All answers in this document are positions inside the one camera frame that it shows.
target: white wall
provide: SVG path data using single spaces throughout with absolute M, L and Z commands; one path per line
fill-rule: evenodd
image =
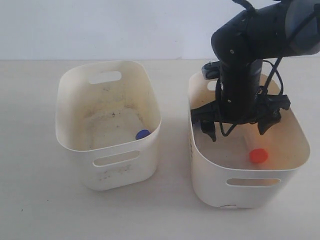
M 0 0 L 0 59 L 214 58 L 211 35 L 242 10 L 232 0 Z

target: blue bottle cap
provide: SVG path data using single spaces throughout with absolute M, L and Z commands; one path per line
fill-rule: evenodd
M 146 136 L 149 136 L 150 134 L 151 133 L 147 129 L 143 129 L 136 134 L 135 139 L 136 140 L 143 139 Z

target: white table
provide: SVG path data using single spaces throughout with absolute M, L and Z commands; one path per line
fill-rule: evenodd
M 271 203 L 249 210 L 210 207 L 191 185 L 188 82 L 207 60 L 141 62 L 163 118 L 159 167 L 130 186 L 82 186 L 56 140 L 55 104 L 62 74 L 89 62 L 0 61 L 1 240 L 320 238 L 320 58 L 287 58 L 279 68 L 310 160 Z

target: white plastic bin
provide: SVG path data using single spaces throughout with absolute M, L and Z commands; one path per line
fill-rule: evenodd
M 137 62 L 82 65 L 60 80 L 56 138 L 90 189 L 104 191 L 151 177 L 158 165 L 160 126 L 150 79 Z M 136 140 L 143 129 L 150 134 Z
M 267 76 L 262 75 L 264 85 Z M 201 72 L 189 81 L 189 106 L 199 108 L 215 100 L 215 91 L 208 84 L 216 81 L 203 78 Z M 272 81 L 270 94 L 279 88 Z M 237 126 L 224 137 L 216 123 L 217 141 L 192 125 L 189 111 L 189 138 L 192 185 L 196 195 L 206 204 L 218 208 L 257 208 L 267 204 L 305 164 L 310 155 L 308 141 L 292 110 L 282 110 L 281 123 L 260 136 L 257 125 Z M 261 164 L 249 161 L 249 152 L 263 147 L 268 160 Z

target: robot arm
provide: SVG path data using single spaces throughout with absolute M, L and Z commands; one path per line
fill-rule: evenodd
M 192 122 L 216 141 L 215 122 L 228 136 L 241 124 L 256 124 L 261 135 L 281 120 L 280 109 L 290 100 L 269 95 L 268 86 L 284 57 L 313 55 L 320 51 L 320 0 L 278 0 L 255 9 L 246 0 L 233 0 L 245 10 L 218 29 L 211 38 L 217 62 L 202 68 L 205 79 L 218 79 L 215 101 L 191 111 Z M 264 86 L 260 86 L 264 59 L 278 58 Z M 232 124 L 225 132 L 223 123 Z

